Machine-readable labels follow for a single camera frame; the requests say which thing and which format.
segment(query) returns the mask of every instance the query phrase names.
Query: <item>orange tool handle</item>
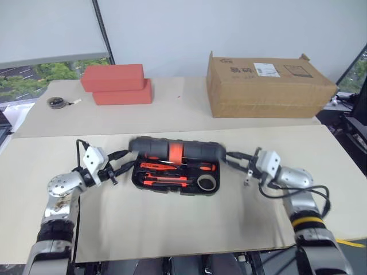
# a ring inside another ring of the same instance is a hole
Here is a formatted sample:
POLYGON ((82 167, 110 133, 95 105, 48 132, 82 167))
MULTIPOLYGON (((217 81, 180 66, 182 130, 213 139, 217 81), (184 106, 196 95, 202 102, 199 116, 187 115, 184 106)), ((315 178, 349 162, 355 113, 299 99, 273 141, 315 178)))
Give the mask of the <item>orange tool handle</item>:
POLYGON ((208 162, 189 163, 188 168, 198 168, 204 171, 215 171, 216 170, 216 166, 208 162))
POLYGON ((148 168, 153 170, 176 170, 177 168, 171 165, 159 164, 159 163, 149 163, 149 162, 142 162, 140 164, 141 168, 148 168))
POLYGON ((176 184, 176 185, 180 185, 182 187, 186 187, 186 186, 189 185, 189 184, 184 183, 184 182, 164 182, 164 181, 157 182, 157 181, 154 181, 154 180, 144 180, 143 184, 145 184, 145 185, 176 184))
POLYGON ((161 181, 161 180, 177 180, 177 181, 183 181, 187 180, 187 176, 153 176, 151 173, 147 172, 145 179, 153 178, 155 181, 161 181))

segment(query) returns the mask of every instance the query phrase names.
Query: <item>tree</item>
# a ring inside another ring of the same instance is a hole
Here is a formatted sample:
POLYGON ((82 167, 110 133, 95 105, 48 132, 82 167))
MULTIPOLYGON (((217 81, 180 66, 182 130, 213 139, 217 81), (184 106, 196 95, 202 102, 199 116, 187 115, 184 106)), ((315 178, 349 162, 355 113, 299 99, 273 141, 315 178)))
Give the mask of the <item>tree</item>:
POLYGON ((24 79, 22 76, 0 76, 0 102, 39 97, 50 81, 57 79, 78 79, 87 66, 108 65, 106 58, 99 60, 79 60, 56 62, 33 66, 42 80, 24 79))
POLYGON ((367 60, 358 60, 355 66, 357 76, 363 78, 367 73, 367 60))
POLYGON ((34 66, 36 73, 47 82, 56 79, 78 79, 66 62, 48 63, 34 66))
POLYGON ((10 76, 0 78, 0 93, 2 99, 6 101, 17 100, 18 97, 29 95, 28 98, 38 97, 48 83, 45 80, 23 79, 22 76, 10 76))
POLYGON ((78 60, 75 62, 75 67, 79 68, 81 73, 84 73, 88 66, 94 65, 109 65, 107 58, 95 59, 95 60, 78 60))

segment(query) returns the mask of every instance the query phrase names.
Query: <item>red foam block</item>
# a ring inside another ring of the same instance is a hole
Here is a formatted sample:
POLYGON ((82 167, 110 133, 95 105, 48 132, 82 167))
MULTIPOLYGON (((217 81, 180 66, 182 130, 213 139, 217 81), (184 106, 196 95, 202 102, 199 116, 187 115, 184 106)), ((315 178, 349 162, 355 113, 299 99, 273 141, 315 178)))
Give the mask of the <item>red foam block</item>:
POLYGON ((151 81, 145 79, 141 90, 94 92, 93 98, 97 105, 150 104, 152 102, 151 81))
POLYGON ((80 81, 86 92, 141 90, 144 88, 143 65, 88 66, 80 81))

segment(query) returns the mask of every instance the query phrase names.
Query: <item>table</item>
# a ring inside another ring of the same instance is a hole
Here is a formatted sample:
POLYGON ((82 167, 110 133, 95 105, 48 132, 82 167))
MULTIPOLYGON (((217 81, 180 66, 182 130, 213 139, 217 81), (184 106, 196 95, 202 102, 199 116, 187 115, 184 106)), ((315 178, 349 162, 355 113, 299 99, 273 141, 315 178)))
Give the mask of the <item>table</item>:
MULTIPOLYGON (((302 167, 313 175, 315 184, 329 187, 332 208, 325 221, 336 238, 367 237, 367 220, 359 211, 367 208, 367 180, 322 125, 146 135, 216 141, 229 151, 249 154, 257 146, 275 150, 282 165, 302 167)), ((80 138, 110 153, 126 148, 134 136, 80 138)), ((0 155, 0 263, 26 261, 40 228, 47 183, 76 165, 75 139, 13 139, 0 155)), ((243 174, 224 164, 221 187, 211 197, 140 190, 130 176, 118 177, 117 186, 105 182, 83 194, 78 262, 271 249, 293 243, 282 201, 262 197, 256 182, 244 187, 243 174)), ((315 200, 321 208, 322 198, 315 200)))
POLYGON ((116 133, 183 132, 218 129, 318 125, 311 119, 212 118, 204 77, 153 78, 153 103, 97 106, 79 80, 54 80, 28 113, 16 138, 108 135, 116 133), (81 102, 50 109, 46 101, 61 96, 81 102))

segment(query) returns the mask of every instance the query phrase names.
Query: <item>open tool case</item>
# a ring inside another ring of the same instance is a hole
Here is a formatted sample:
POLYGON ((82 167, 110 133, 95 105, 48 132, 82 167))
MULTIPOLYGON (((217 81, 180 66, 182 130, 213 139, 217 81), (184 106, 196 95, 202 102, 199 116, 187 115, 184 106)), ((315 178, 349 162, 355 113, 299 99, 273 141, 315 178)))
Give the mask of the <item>open tool case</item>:
POLYGON ((219 189, 225 149, 218 143, 138 137, 129 146, 139 152, 131 178, 138 188, 186 195, 212 195, 219 189))

